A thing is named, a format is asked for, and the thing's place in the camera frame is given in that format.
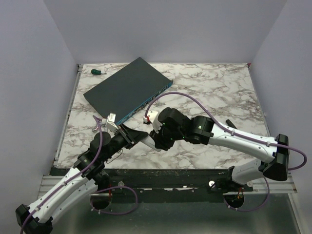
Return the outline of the white remote control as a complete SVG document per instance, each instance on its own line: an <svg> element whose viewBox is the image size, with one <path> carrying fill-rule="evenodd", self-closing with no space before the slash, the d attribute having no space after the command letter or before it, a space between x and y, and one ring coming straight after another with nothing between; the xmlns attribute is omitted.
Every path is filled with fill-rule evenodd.
<svg viewBox="0 0 312 234"><path fill-rule="evenodd" d="M160 152L161 149L156 148L155 146L155 141L149 136L147 135L144 139L142 139L140 142L142 142L143 144L145 144L146 146L148 146L149 148Z"/></svg>

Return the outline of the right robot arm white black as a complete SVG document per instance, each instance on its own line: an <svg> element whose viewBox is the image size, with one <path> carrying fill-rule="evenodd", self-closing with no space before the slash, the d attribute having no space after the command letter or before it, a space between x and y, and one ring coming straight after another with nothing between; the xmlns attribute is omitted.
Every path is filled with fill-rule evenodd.
<svg viewBox="0 0 312 234"><path fill-rule="evenodd" d="M265 177L275 181L288 178L288 137L264 137L214 122L210 117L188 118L174 108L161 112L149 111L144 116L145 124L152 124L150 137L156 149L169 150L176 141L191 144L222 146L253 156L249 163L229 168L224 185L235 191L241 185Z"/></svg>

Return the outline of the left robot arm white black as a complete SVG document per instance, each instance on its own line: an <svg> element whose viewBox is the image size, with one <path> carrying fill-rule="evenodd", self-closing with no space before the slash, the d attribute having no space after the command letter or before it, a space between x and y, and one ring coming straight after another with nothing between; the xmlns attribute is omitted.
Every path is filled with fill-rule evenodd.
<svg viewBox="0 0 312 234"><path fill-rule="evenodd" d="M62 215L88 195L104 192L108 178L105 162L123 148L130 149L142 142L150 148L155 142L147 132L121 125L114 136L100 131L87 151L78 156L67 174L44 196L30 205L16 209L22 234L49 234Z"/></svg>

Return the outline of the black rectangular bar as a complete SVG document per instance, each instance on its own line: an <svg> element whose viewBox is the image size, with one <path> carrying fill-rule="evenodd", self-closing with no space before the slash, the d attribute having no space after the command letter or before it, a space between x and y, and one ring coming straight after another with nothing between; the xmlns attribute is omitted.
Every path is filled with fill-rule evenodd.
<svg viewBox="0 0 312 234"><path fill-rule="evenodd" d="M231 128L234 128L234 129L237 128L229 119L226 120L226 124Z"/></svg>

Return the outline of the dark network switch blue front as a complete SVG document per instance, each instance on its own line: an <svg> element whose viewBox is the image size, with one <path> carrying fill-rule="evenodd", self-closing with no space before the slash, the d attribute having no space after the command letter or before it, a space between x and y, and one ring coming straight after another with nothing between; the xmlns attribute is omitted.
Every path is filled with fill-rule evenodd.
<svg viewBox="0 0 312 234"><path fill-rule="evenodd" d="M114 113L115 124L120 125L172 84L172 80L139 57L83 96L103 118Z"/></svg>

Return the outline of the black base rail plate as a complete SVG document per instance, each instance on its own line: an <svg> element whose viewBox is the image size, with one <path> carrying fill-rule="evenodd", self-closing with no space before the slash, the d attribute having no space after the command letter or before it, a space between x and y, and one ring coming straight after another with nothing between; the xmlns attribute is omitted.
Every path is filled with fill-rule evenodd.
<svg viewBox="0 0 312 234"><path fill-rule="evenodd" d="M229 169L103 169L108 182L90 195L95 208L110 203L182 203L228 201L233 207L244 203L254 186L228 180Z"/></svg>

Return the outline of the green handled screwdriver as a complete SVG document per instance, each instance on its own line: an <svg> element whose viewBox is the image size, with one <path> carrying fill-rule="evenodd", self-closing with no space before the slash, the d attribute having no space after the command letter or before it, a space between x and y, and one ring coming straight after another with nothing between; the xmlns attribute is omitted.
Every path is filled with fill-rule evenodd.
<svg viewBox="0 0 312 234"><path fill-rule="evenodd" d="M101 70L92 69L91 70L91 74L94 75L94 76L101 76L101 75L105 75L106 73L101 71Z"/></svg>

